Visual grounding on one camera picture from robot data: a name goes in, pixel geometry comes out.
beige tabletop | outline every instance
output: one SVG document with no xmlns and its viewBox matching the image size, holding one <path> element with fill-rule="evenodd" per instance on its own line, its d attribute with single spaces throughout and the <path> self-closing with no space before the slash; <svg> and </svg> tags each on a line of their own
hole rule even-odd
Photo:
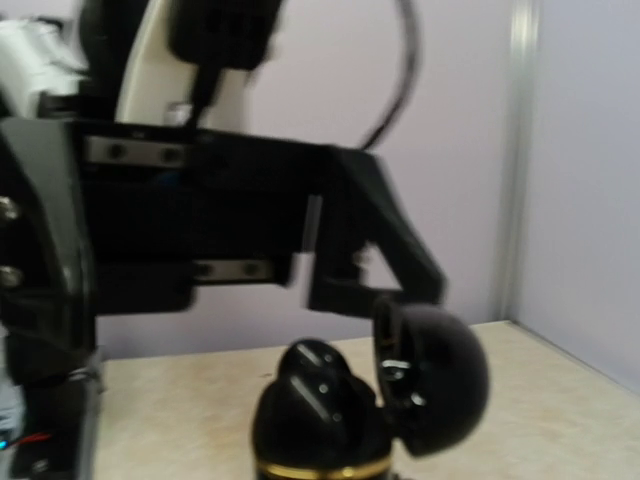
<svg viewBox="0 0 640 480">
<path fill-rule="evenodd" d="M 476 328 L 492 397 L 462 445 L 396 469 L 420 479 L 640 479 L 640 399 L 508 323 Z M 373 381 L 371 341 L 338 342 Z M 256 401 L 283 349 L 107 364 L 97 480 L 252 478 Z"/>
</svg>

robotic arm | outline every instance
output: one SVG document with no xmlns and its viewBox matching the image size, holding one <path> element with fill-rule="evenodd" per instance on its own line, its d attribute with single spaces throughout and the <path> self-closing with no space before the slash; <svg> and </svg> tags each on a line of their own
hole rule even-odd
<svg viewBox="0 0 640 480">
<path fill-rule="evenodd" d="M 340 408 L 364 402 L 372 418 L 386 419 L 376 424 L 383 445 L 396 435 L 416 455 L 453 445 L 481 417 L 482 349 L 438 308 L 444 276 L 405 219 L 380 160 L 360 149 L 242 134 L 247 76 L 265 59 L 280 3 L 89 0 L 79 25 L 88 60 L 82 70 L 70 68 L 50 24 L 0 23 L 0 51 L 13 52 L 7 65 L 23 79 L 0 76 L 8 110 L 21 117 L 0 124 L 7 364 L 24 391 L 26 433 L 51 435 L 44 450 L 19 449 L 16 475 L 33 474 L 42 455 L 56 464 L 52 470 L 86 473 L 78 458 L 93 434 L 86 424 L 95 389 L 76 380 L 78 372 L 93 377 L 96 315 L 183 311 L 199 286 L 286 287 L 301 252 L 315 254 L 309 309 L 373 319 L 386 406 L 379 410 L 350 373 L 323 362 L 309 368 L 296 357 L 324 346 L 292 347 L 294 367 L 281 368 L 256 416 L 258 463 L 279 463 L 289 474 L 353 466 L 265 447 L 271 409 L 300 406 L 300 390 L 289 388 L 300 378 L 311 385 L 329 375 L 355 388 Z M 118 10 L 114 20 L 113 9 L 132 10 Z M 137 32 L 124 46 L 109 28 L 121 19 Z M 41 83 L 30 80 L 37 72 Z M 167 121 L 176 111 L 184 121 Z M 399 290 L 362 284 L 355 259 L 367 244 L 380 248 Z M 311 444 L 309 452 L 327 445 Z M 258 477 L 272 478 L 269 472 Z"/>
</svg>

gold ring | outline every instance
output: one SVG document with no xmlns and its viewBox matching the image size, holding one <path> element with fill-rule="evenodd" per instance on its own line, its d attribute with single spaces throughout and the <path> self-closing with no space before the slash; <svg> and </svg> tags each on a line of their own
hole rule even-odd
<svg viewBox="0 0 640 480">
<path fill-rule="evenodd" d="M 391 469 L 391 457 L 359 467 L 338 470 L 307 470 L 257 462 L 258 470 L 269 478 L 286 480 L 367 480 Z"/>
</svg>

metal plate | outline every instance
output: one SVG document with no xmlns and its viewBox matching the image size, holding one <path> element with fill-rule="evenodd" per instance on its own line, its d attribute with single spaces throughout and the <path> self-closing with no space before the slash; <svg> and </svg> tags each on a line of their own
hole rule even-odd
<svg viewBox="0 0 640 480">
<path fill-rule="evenodd" d="M 132 165 L 140 167 L 182 168 L 186 147 L 175 143 L 145 140 L 87 138 L 88 161 L 103 165 Z"/>
<path fill-rule="evenodd" d="M 267 260 L 201 260 L 196 262 L 199 282 L 264 282 L 273 279 L 273 263 Z"/>
</svg>

table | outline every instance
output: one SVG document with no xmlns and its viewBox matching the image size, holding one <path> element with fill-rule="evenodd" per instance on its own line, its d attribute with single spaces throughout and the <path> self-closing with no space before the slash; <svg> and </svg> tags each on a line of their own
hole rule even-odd
<svg viewBox="0 0 640 480">
<path fill-rule="evenodd" d="M 640 479 L 640 399 L 509 323 L 476 327 L 492 396 L 455 449 L 396 469 L 422 479 Z M 337 342 L 373 382 L 370 339 Z M 282 348 L 111 361 L 96 480 L 252 479 L 256 401 Z"/>
</svg>

